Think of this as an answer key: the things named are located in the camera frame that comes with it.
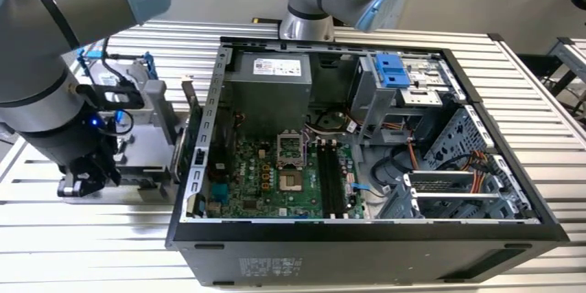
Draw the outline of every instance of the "blue plastic clip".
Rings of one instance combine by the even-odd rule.
[[[151,80],[159,80],[159,75],[156,74],[155,58],[149,52],[144,53],[144,60],[147,61],[148,68],[148,78]]]
[[[85,54],[85,58],[88,60],[100,60],[101,59],[101,51],[88,51]]]
[[[404,89],[411,85],[410,75],[403,68],[403,61],[396,54],[376,54],[376,71],[380,85]]]
[[[358,190],[370,190],[368,185],[362,185],[362,184],[359,184],[359,183],[352,183],[352,184],[351,184],[351,187],[355,188],[355,189],[358,189]]]
[[[89,68],[88,68],[88,64],[85,63],[85,56],[83,56],[83,53],[85,53],[85,49],[84,48],[79,48],[77,50],[77,63],[80,63],[80,67],[83,69],[83,74],[85,77],[89,77]]]

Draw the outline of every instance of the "cable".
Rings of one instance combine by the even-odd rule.
[[[458,161],[459,159],[462,159],[462,158],[466,158],[466,157],[473,157],[473,155],[471,154],[461,154],[459,156],[455,156],[454,158],[451,158],[451,159],[447,159],[442,164],[440,164],[440,166],[438,166],[435,169],[434,169],[434,171],[442,171],[451,163],[454,163],[455,161]]]
[[[474,194],[474,191],[477,190],[477,181],[478,181],[478,176],[477,176],[477,171],[474,171],[474,176],[473,176],[473,188],[470,189],[470,193]]]
[[[379,198],[386,198],[386,196],[376,194],[371,189],[360,189],[358,188],[360,191],[366,191],[370,192],[374,196],[379,197]]]
[[[100,131],[101,134],[109,136],[109,137],[121,137],[125,134],[129,133],[129,131],[133,129],[135,127],[135,117],[129,114],[128,111],[125,111],[124,109],[116,110],[116,111],[121,111],[129,118],[129,127],[125,131],[123,132],[108,132],[107,130],[103,130],[101,128],[97,128],[97,130]]]
[[[407,138],[407,148],[408,148],[408,150],[410,150],[410,157],[411,157],[411,165],[412,165],[412,169],[419,169],[418,159],[416,159],[416,157],[415,157],[415,151],[412,151],[411,140],[412,140],[412,130],[411,130],[411,132],[410,132],[410,137]]]
[[[388,156],[384,156],[384,155],[383,155],[383,158],[380,158],[380,159],[376,161],[376,163],[372,165],[372,167],[370,168],[370,176],[371,176],[371,179],[372,179],[374,182],[375,182],[376,184],[379,184],[380,186],[386,186],[386,185],[395,186],[395,185],[396,185],[396,183],[390,183],[390,182],[382,181],[382,180],[378,178],[378,176],[376,176],[376,170],[378,170],[378,168],[379,168],[380,166],[384,166],[384,164],[386,164],[387,162],[390,162],[391,165],[395,167],[395,169],[396,169],[399,172],[402,172],[402,173],[410,173],[410,172],[412,171],[412,168],[408,168],[408,167],[403,166],[403,165],[396,161],[396,159],[395,159],[395,157],[396,157],[403,151],[406,151],[406,150],[407,150],[407,145],[404,145],[404,144],[403,144],[403,145],[398,145],[396,147],[394,147],[394,148],[391,149],[390,155],[388,155]],[[386,172],[386,174],[390,176],[390,178],[392,178],[392,180],[396,179],[396,177],[394,177],[392,175],[390,175],[388,172]]]
[[[240,118],[240,122],[236,124],[236,128],[239,128],[242,126],[242,124],[244,124],[244,121],[247,120],[247,115],[244,115],[243,113],[239,113],[235,115],[236,118]]]
[[[120,82],[128,82],[128,79],[119,73],[107,63],[107,57],[108,57],[108,43],[109,43],[109,37],[104,39],[104,43],[101,44],[101,65],[107,70],[115,74],[115,76],[119,78]]]
[[[482,190],[482,183],[485,182],[485,178],[486,178],[486,174],[483,174],[483,175],[479,177],[479,182],[478,182],[478,187],[477,187],[477,194],[481,193],[481,190]]]
[[[330,129],[330,128],[322,128],[312,123],[304,123],[304,127],[307,127],[314,133],[319,135],[335,135],[340,133],[347,133],[347,130],[340,130],[339,128]]]

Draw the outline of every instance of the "connector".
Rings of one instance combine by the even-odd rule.
[[[206,158],[206,151],[198,149],[195,152],[195,165],[203,165],[204,158]]]

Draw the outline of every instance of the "motherboard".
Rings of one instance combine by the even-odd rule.
[[[336,209],[342,218],[363,218],[360,193],[351,187],[356,173],[350,146],[330,143],[328,151],[335,165],[324,167],[326,145],[319,142],[294,136],[272,141],[240,139],[228,182],[214,178],[208,217],[332,218],[334,203],[342,207]]]

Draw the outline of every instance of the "blue clamp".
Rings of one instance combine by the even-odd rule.
[[[88,60],[100,60],[101,59],[101,51],[88,51],[85,53],[85,58]]]
[[[410,75],[396,54],[376,54],[375,66],[382,86],[404,89],[411,85]]]
[[[147,52],[147,53],[144,53],[143,58],[147,61],[148,79],[159,80],[159,74],[156,73],[153,56],[149,54],[149,52]]]
[[[359,183],[352,183],[352,184],[351,184],[351,187],[355,188],[355,189],[358,189],[358,190],[370,190],[368,185],[362,185],[362,184],[359,184]]]

